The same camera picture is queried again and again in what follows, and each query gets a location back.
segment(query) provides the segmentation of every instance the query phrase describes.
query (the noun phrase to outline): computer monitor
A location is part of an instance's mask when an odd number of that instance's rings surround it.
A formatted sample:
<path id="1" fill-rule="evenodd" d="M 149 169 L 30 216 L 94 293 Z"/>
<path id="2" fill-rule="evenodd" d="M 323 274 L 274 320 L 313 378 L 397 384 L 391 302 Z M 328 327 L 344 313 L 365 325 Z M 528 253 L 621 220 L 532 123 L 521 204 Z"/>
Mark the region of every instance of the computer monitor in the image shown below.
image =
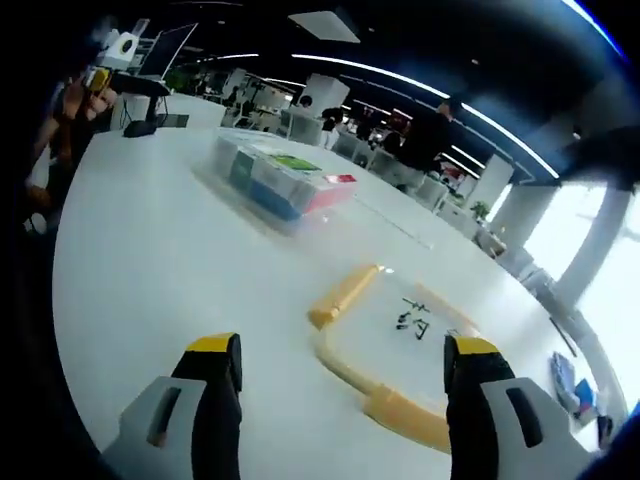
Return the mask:
<path id="1" fill-rule="evenodd" d="M 197 26 L 198 24 L 194 23 L 193 25 L 160 32 L 151 51 L 147 54 L 147 58 L 145 58 L 140 67 L 138 76 L 162 80 L 189 35 Z"/>

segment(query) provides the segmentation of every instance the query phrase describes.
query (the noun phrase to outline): window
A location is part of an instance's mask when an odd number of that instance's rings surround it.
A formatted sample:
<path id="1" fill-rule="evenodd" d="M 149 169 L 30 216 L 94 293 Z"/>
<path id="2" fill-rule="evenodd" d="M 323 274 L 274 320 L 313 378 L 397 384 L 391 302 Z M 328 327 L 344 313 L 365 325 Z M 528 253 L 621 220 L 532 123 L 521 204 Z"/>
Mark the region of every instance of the window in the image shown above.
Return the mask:
<path id="1" fill-rule="evenodd" d="M 558 280 L 578 253 L 598 214 L 606 185 L 568 184 L 553 197 L 524 248 Z"/>
<path id="2" fill-rule="evenodd" d="M 609 357 L 629 410 L 640 398 L 640 201 L 636 195 L 624 228 L 578 308 L 596 332 Z"/>
<path id="3" fill-rule="evenodd" d="M 493 219 L 496 217 L 496 213 L 498 213 L 498 210 L 500 210 L 500 207 L 502 207 L 502 204 L 507 199 L 507 196 L 509 195 L 509 192 L 511 191 L 511 187 L 513 187 L 513 185 L 511 185 L 511 184 L 509 184 L 506 187 L 504 187 L 504 189 L 502 190 L 502 193 L 500 194 L 500 196 L 496 200 L 496 203 L 494 203 L 493 207 L 491 207 L 491 211 L 489 212 L 489 215 L 487 215 L 487 222 L 493 221 Z"/>

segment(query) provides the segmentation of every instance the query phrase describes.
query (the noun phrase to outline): yellow object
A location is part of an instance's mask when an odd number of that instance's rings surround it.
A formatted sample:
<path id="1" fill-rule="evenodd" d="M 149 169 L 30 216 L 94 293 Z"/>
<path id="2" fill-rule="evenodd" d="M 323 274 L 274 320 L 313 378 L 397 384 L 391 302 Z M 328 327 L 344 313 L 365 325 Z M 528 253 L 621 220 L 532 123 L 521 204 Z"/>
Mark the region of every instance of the yellow object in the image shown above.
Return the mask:
<path id="1" fill-rule="evenodd" d="M 380 269 L 376 265 L 368 265 L 351 273 L 328 295 L 311 307 L 309 311 L 311 323 L 318 330 L 322 330 L 326 325 L 335 321 L 339 315 L 349 309 L 379 271 Z"/>
<path id="2" fill-rule="evenodd" d="M 483 338 L 454 337 L 460 355 L 474 355 L 482 353 L 500 353 L 499 350 Z"/>
<path id="3" fill-rule="evenodd" d="M 353 305 L 379 271 L 375 265 L 357 269 L 326 297 L 313 305 L 309 311 L 309 318 L 320 330 L 315 338 L 316 356 L 329 371 L 367 396 L 363 407 L 366 415 L 398 435 L 450 454 L 449 426 L 443 413 L 424 409 L 386 385 L 357 372 L 342 361 L 329 345 L 331 325 L 335 325 L 340 316 Z M 471 320 L 448 305 L 442 298 L 422 285 L 419 287 L 422 296 L 425 297 L 421 300 L 437 303 L 442 310 L 455 316 L 463 325 L 476 329 Z M 474 345 L 475 348 L 480 348 L 482 344 L 478 342 Z M 464 344 L 463 349 L 468 348 L 471 348 L 471 343 Z"/>
<path id="4" fill-rule="evenodd" d="M 364 413 L 398 435 L 451 453 L 449 425 L 444 416 L 425 410 L 386 385 L 379 385 L 369 395 Z"/>
<path id="5" fill-rule="evenodd" d="M 93 93 L 101 92 L 107 86 L 108 81 L 109 70 L 106 68 L 97 68 L 89 84 L 89 91 Z"/>
<path id="6" fill-rule="evenodd" d="M 226 352 L 234 333 L 219 333 L 202 337 L 187 347 L 187 352 Z"/>
<path id="7" fill-rule="evenodd" d="M 322 363 L 327 370 L 334 373 L 360 393 L 369 395 L 378 387 L 378 383 L 356 372 L 333 353 L 327 341 L 327 329 L 321 331 L 316 337 L 315 350 L 316 357 L 318 357 L 320 363 Z"/>

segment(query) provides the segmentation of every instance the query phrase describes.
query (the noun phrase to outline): cable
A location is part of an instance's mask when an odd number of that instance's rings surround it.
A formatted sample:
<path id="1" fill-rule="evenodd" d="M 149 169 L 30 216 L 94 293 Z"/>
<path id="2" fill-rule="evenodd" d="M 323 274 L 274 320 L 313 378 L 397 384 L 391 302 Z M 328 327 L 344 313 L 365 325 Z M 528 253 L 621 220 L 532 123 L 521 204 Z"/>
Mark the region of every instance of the cable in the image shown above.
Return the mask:
<path id="1" fill-rule="evenodd" d="M 129 123 L 133 122 L 133 119 L 131 118 L 131 115 L 129 115 L 129 110 L 127 109 L 127 101 L 123 98 L 122 101 L 124 102 L 124 113 L 126 115 L 126 118 L 129 119 Z"/>
<path id="2" fill-rule="evenodd" d="M 162 125 L 160 128 L 164 127 L 164 124 L 167 123 L 167 118 L 169 117 L 169 107 L 167 107 L 167 97 L 162 97 L 162 101 L 164 102 L 164 119 L 162 120 Z"/>

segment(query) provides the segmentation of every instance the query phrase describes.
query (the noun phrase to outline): white tabletop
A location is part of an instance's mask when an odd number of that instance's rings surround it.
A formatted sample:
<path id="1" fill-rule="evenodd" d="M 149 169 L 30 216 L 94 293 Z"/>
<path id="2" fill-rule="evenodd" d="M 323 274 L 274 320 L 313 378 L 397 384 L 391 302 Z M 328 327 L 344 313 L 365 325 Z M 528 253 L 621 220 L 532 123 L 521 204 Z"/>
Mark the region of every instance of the white tabletop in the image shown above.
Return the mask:
<path id="1" fill-rule="evenodd" d="M 474 319 L 516 374 L 551 390 L 547 358 L 569 353 L 546 312 L 457 231 L 332 152 L 271 138 L 358 180 L 356 198 L 328 211 L 325 224 L 277 234 L 193 174 L 217 133 L 100 134 L 74 178 L 56 244 L 53 310 L 67 382 L 98 448 L 188 343 L 236 331 L 243 478 L 449 478 L 447 455 L 365 417 L 355 392 L 313 355 L 307 310 L 363 263 L 435 290 Z M 439 368 L 430 375 L 441 382 Z"/>

